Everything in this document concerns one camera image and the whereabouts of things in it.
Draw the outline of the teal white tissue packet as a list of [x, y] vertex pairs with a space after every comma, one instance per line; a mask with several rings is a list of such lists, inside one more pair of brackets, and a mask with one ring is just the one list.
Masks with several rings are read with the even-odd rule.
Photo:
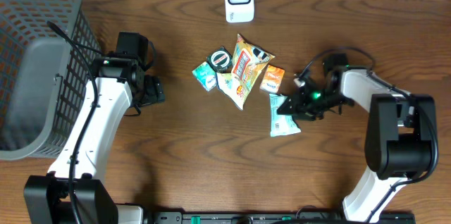
[[192, 74], [206, 91], [211, 91], [217, 85], [216, 72], [207, 63], [197, 66]]

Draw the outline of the yellow red snack bag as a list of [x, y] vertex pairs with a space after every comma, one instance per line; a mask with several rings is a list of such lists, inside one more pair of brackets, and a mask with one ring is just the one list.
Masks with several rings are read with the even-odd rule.
[[257, 78], [275, 56], [237, 35], [229, 73], [217, 73], [218, 88], [242, 110]]

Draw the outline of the dark green round packet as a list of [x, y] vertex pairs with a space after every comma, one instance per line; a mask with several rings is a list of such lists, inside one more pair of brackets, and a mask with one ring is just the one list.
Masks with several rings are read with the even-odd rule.
[[221, 46], [206, 58], [206, 62], [215, 72], [224, 73], [232, 66], [232, 58], [226, 48]]

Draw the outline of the light teal snack packet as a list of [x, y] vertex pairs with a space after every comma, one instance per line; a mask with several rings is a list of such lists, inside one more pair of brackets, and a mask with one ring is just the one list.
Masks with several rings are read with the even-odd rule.
[[292, 116], [279, 115], [277, 110], [287, 99], [286, 96], [269, 94], [271, 110], [271, 137], [293, 135], [301, 132], [301, 129], [292, 119]]

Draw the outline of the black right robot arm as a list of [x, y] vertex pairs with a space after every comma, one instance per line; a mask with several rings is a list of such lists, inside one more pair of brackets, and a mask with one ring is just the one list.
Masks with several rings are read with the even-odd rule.
[[366, 169], [343, 199], [340, 220], [377, 223], [403, 187], [426, 180], [438, 164], [434, 99], [399, 89], [369, 68], [345, 63], [324, 71], [325, 88], [319, 89], [308, 73], [302, 73], [297, 78], [299, 92], [287, 97], [277, 113], [315, 121], [343, 105], [358, 104], [368, 112]]

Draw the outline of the orange snack packet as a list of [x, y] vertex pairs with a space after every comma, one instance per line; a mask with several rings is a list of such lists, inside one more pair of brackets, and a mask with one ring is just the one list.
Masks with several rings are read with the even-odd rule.
[[277, 94], [284, 74], [284, 69], [268, 65], [261, 81], [260, 89], [271, 94]]

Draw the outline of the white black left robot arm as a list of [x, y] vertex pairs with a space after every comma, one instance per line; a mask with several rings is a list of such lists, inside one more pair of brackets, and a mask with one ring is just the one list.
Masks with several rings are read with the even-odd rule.
[[139, 204], [117, 204], [103, 182], [125, 112], [163, 101], [161, 83], [137, 58], [97, 58], [81, 111], [45, 176], [31, 175], [24, 198], [32, 223], [148, 223]]

